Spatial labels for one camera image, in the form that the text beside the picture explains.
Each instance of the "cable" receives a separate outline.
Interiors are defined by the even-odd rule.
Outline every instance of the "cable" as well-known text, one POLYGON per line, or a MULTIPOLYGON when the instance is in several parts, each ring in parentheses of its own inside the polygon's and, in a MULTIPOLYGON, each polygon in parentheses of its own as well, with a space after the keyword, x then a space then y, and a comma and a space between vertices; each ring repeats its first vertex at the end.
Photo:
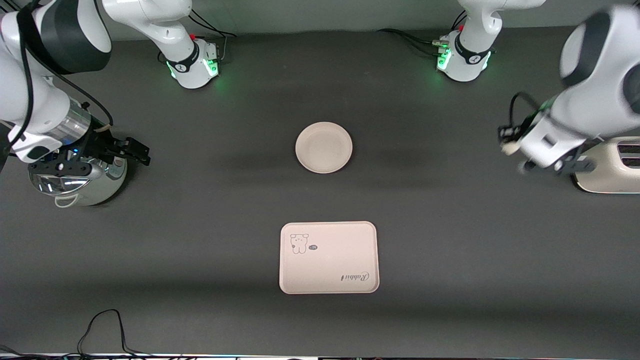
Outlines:
POLYGON ((511 98, 511 103, 509 104, 509 126, 510 127, 514 127, 513 125, 513 106, 516 103, 516 100, 521 97, 524 101, 527 102, 527 104, 529 104, 529 106, 531 106, 533 108, 533 110, 538 110, 540 109, 540 105, 538 104, 538 102, 528 93, 524 92, 524 91, 520 91, 517 92, 512 98, 511 98))
MULTIPOLYGON (((29 5, 31 7, 31 11, 33 11, 33 9, 35 9, 35 7, 38 5, 38 3, 40 2, 40 0, 32 0, 31 4, 29 5)), ((20 34, 20 43, 22 43, 22 39, 24 37, 20 34)), ((74 84, 73 82, 71 82, 71 80, 65 78, 64 76, 58 74, 56 71, 54 71, 50 66, 48 66, 47 64, 45 64, 42 60, 39 59, 38 56, 36 56, 36 54, 33 53, 33 51, 31 50, 30 47, 26 46, 26 49, 29 51, 29 53, 34 57, 34 59, 38 60, 38 63, 40 63, 42 65, 42 67, 44 67, 45 69, 47 69, 51 74, 54 74, 58 79, 64 81, 67 85, 71 86, 72 88, 74 88, 75 90, 77 90, 80 94, 83 94, 85 97, 89 98, 89 100, 91 100, 94 104, 96 104, 101 110, 102 112, 104 112, 104 114, 107 116, 107 118, 109 119, 109 124, 100 127, 99 129, 94 130, 96 133, 100 133, 103 131, 108 130, 110 127, 113 126, 113 117, 111 116, 111 113, 109 112, 109 110, 107 110, 107 108, 104 107, 104 105, 102 105, 102 103, 100 101, 98 101, 96 98, 94 98, 91 94, 89 94, 88 92, 84 91, 80 86, 77 86, 76 84, 74 84)), ((26 63, 25 61, 26 59, 26 55, 23 57, 22 61, 26 63)), ((25 66, 25 73, 26 73, 26 77, 28 79, 28 85, 31 83, 31 72, 28 71, 29 67, 28 65, 25 66)), ((33 90, 30 93, 30 97, 31 102, 33 103, 33 90)), ((28 112, 28 121, 30 120, 31 115, 28 112)))
POLYGON ((114 313, 116 313, 116 315, 118 315, 118 323, 120 325, 120 344, 122 346, 122 350, 130 355, 136 356, 136 353, 138 354, 148 354, 146 352, 142 352, 142 351, 138 351, 138 350, 134 350, 132 348, 130 348, 127 345, 127 339, 124 336, 124 326, 122 325, 122 317, 120 316, 120 312, 117 309, 107 309, 104 311, 101 311, 99 313, 97 313, 96 315, 93 316, 93 318, 91 319, 91 321, 89 322, 89 325, 86 327, 86 331, 84 332, 84 335, 82 335, 82 338, 80 338, 80 340, 78 341, 78 344, 76 346, 76 350, 78 354, 84 354, 84 352, 82 351, 82 344, 84 342, 84 339, 87 337, 87 335, 89 335, 89 332, 91 332, 91 326, 93 325, 93 321, 98 318, 98 316, 104 314, 104 313, 108 313, 110 311, 113 311, 114 313))
POLYGON ((20 356, 20 357, 22 357, 24 359, 46 359, 46 360, 48 360, 50 358, 49 356, 46 356, 46 355, 22 354, 20 352, 15 351, 14 349, 6 346, 6 345, 0 345, 0 350, 2 350, 3 352, 8 352, 10 354, 20 356))
POLYGON ((409 39, 411 39, 411 40, 413 40, 413 41, 415 41, 415 42, 420 42, 420 43, 422 43, 422 44, 429 44, 429 45, 431 45, 431 41, 424 40, 424 39, 421 39, 421 38, 419 38, 419 37, 415 37, 415 36, 413 36, 413 35, 411 35, 411 34, 409 34, 409 33, 405 32, 405 31, 402 31, 402 30, 385 28, 385 29, 380 29, 380 30, 378 30, 378 31, 382 31, 382 32, 384 32, 384 33, 393 33, 393 34, 398 34, 398 35, 400 35, 400 36, 402 36, 402 37, 409 38, 409 39))
POLYGON ((96 133, 101 133, 103 131, 108 130, 110 127, 113 126, 113 117, 111 116, 111 113, 109 112, 109 110, 107 110, 107 108, 104 107, 104 105, 102 105, 102 103, 100 101, 98 101, 98 99, 94 98, 91 94, 89 94, 88 92, 86 92, 85 90, 83 90, 80 86, 77 86, 76 84, 74 84, 73 82, 71 82, 71 80, 65 78, 64 76, 58 74, 57 72, 55 72, 52 68, 50 68, 50 66, 48 66, 47 64, 45 64, 44 62, 40 61, 40 59, 33 54, 33 52, 31 52, 31 49, 29 49, 29 52, 31 53, 31 55, 33 55, 34 58, 36 58, 36 60, 38 60, 38 62, 45 68, 47 69, 49 72, 51 72, 51 74, 54 74, 58 79, 64 81, 67 85, 71 86, 72 88, 74 88, 76 91, 78 91, 80 94, 83 94, 85 97, 89 98, 89 100, 91 100, 94 104, 96 104, 100 110, 102 110, 102 112, 107 116, 107 119, 109 119, 109 124, 105 125, 103 127, 100 127, 99 129, 94 130, 96 133))
POLYGON ((459 24, 459 23, 460 23, 460 21, 464 20, 464 18, 465 18, 465 17, 467 17, 467 16, 465 15, 465 13, 466 13, 466 12, 467 12, 466 10, 462 10, 462 12, 461 12, 461 13, 458 15, 458 17, 456 18, 456 20, 454 20, 454 21, 453 21, 453 25, 451 25, 451 29, 452 29, 452 30, 456 28, 456 25, 457 25, 457 24, 459 24))
POLYGON ((463 16, 462 19, 460 19, 458 22, 454 23, 453 26, 451 27, 452 30, 456 29, 458 27, 458 25, 460 25, 465 19, 467 18, 467 16, 463 16))
MULTIPOLYGON (((219 34, 220 34, 220 35, 222 35, 223 37, 226 37, 226 36, 225 36, 225 34, 227 34, 227 35, 231 35, 231 36, 233 36, 234 38, 235 38, 235 37, 237 37, 237 35, 236 35, 236 34, 234 34, 234 33, 227 33, 226 31, 220 31, 220 30, 216 29, 216 27, 215 27, 215 26, 213 26, 213 25, 209 24, 209 22, 208 22, 205 18, 203 18, 202 16, 200 16, 200 14, 199 14, 199 13, 197 13, 194 9, 191 9, 191 11, 192 11, 192 12, 193 12, 197 17, 199 17, 200 19, 202 19, 202 21, 204 21, 204 23, 205 23, 205 24, 207 24, 207 25, 210 27, 210 30, 213 30, 213 31, 215 31, 215 32, 219 33, 219 34)), ((204 26, 204 25, 200 24, 199 22, 197 22, 197 21, 196 21, 194 18, 192 18, 190 15, 189 15, 189 18, 190 18, 191 20, 193 20, 194 22, 196 22, 197 24, 199 24, 199 25, 201 25, 201 26, 203 26, 203 27, 205 27, 205 28, 206 28, 206 26, 204 26)))
POLYGON ((220 58, 220 61, 224 60, 225 56, 227 55, 227 40, 228 39, 229 39, 228 37, 225 37, 225 45, 223 45, 223 47, 222 47, 222 57, 220 58))
MULTIPOLYGON (((38 4, 40 0, 32 0, 29 4, 29 8, 33 10, 33 7, 38 4)), ((24 39, 22 31, 18 27, 18 33, 20 35, 20 57, 22 58, 22 66, 24 67, 24 77, 27 80, 27 114, 24 117, 24 122, 20 126, 20 130, 15 135, 13 140, 9 143, 9 149, 11 149, 24 135, 29 123, 31 122, 31 116, 33 115, 33 79, 31 78, 31 70, 29 69, 29 59, 27 58, 27 44, 24 39)))
POLYGON ((156 59, 158 60, 159 63, 164 64, 166 63, 166 57, 164 56, 164 54, 162 53, 162 51, 158 51, 158 55, 156 56, 156 59))
POLYGON ((428 56, 439 56, 438 53, 433 53, 430 51, 427 51, 423 48, 421 48, 418 44, 422 44, 422 45, 431 45, 430 41, 427 40, 423 40, 419 37, 415 37, 409 33, 406 33, 404 31, 398 30, 398 29, 380 29, 378 31, 384 32, 384 33, 392 33, 392 34, 397 34, 400 35, 402 37, 402 39, 404 39, 409 45, 411 45, 414 49, 420 51, 422 54, 428 55, 428 56))
MULTIPOLYGON (((145 356, 145 357, 140 357, 137 355, 131 355, 131 354, 113 354, 113 355, 94 355, 94 354, 78 354, 78 353, 69 353, 69 354, 64 354, 64 355, 60 355, 60 356, 48 356, 48 355, 42 355, 42 354, 21 354, 24 356, 20 356, 18 355, 19 353, 15 353, 14 355, 16 356, 0 356, 0 359, 2 360, 124 360, 124 359, 130 359, 130 360, 137 360, 137 359, 157 359, 157 360, 186 360, 186 359, 208 359, 211 360, 212 357, 210 356, 205 356, 205 357, 184 357, 184 356, 180 356, 180 357, 171 357, 171 358, 167 358, 167 355, 164 356, 158 356, 158 355, 152 355, 152 356, 145 356)), ((234 357, 228 357, 227 359, 232 360, 232 359, 237 359, 234 357)))
POLYGON ((6 2, 7 5, 9 5, 10 8, 12 8, 15 12, 20 10, 20 7, 17 6, 15 3, 9 1, 9 0, 4 0, 6 2))

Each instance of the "silver kettle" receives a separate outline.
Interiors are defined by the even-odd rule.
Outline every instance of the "silver kettle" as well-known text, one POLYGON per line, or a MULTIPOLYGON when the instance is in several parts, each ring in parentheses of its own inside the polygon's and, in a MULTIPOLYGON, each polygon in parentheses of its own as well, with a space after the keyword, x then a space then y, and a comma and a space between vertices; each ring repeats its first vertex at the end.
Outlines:
POLYGON ((109 199, 122 186, 127 160, 115 158, 107 164, 96 158, 81 158, 93 165, 86 177, 56 177, 29 173, 31 184, 41 193, 54 197, 59 208, 91 206, 109 199))

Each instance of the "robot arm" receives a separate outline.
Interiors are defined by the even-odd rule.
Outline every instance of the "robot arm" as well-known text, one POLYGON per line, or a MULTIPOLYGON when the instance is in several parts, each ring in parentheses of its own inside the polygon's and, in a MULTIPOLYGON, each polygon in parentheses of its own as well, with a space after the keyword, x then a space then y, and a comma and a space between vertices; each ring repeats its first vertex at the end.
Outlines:
POLYGON ((26 6, 0 19, 0 34, 0 119, 15 124, 10 141, 20 132, 28 107, 21 37, 31 50, 33 113, 13 150, 32 163, 80 139, 90 122, 90 115, 53 85, 52 73, 40 61, 60 74, 100 70, 109 61, 111 40, 90 1, 54 0, 33 12, 26 6))
POLYGON ((639 127, 639 29, 640 10, 632 6, 613 6, 578 26, 561 55, 566 90, 525 129, 502 128, 503 149, 519 149, 535 165, 559 171, 585 141, 639 127))
POLYGON ((218 75, 214 44, 192 40, 178 21, 191 12, 191 0, 102 0, 109 16, 143 33, 167 59, 172 76, 185 88, 200 88, 218 75))
MULTIPOLYGON (((124 142, 113 138, 108 127, 52 82, 54 72, 95 71, 109 61, 111 39, 97 4, 53 0, 34 8, 37 3, 0 18, 0 119, 14 124, 8 139, 17 157, 32 164, 29 171, 40 165, 54 168, 48 161, 56 161, 67 151, 106 163, 119 157, 148 165, 148 148, 131 138, 124 142), (28 67, 22 61, 23 51, 28 67)), ((55 176, 67 174, 67 170, 53 172, 55 176)))
POLYGON ((467 12, 461 31, 454 29, 440 37, 453 44, 445 53, 437 69, 456 81, 472 81, 486 68, 491 46, 502 30, 498 11, 529 9, 541 6, 546 0, 458 0, 467 12))

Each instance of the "round plate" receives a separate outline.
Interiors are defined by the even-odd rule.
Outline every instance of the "round plate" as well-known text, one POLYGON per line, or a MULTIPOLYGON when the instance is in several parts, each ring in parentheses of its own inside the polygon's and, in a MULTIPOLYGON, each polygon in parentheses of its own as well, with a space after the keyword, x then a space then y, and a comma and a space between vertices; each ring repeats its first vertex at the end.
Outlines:
POLYGON ((298 161, 309 171, 329 174, 340 170, 351 157, 353 143, 345 129, 333 122, 316 122, 296 141, 298 161))

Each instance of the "dark gray table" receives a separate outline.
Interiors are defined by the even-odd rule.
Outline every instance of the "dark gray table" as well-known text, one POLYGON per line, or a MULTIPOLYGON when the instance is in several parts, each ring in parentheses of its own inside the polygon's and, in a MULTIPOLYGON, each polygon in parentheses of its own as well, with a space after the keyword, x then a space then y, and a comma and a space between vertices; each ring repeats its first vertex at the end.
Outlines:
MULTIPOLYGON (((72 79, 152 164, 113 201, 60 210, 10 160, 0 342, 71 351, 117 307, 149 352, 639 358, 640 198, 520 176, 497 145, 513 93, 561 90, 569 32, 507 30, 464 84, 386 33, 246 36, 193 91, 150 42, 116 43, 107 69, 72 79), (318 121, 354 139, 336 174, 296 161, 318 121), (377 225, 379 290, 282 293, 280 228, 339 220, 377 225)), ((118 351, 113 318, 94 330, 87 351, 118 351)))

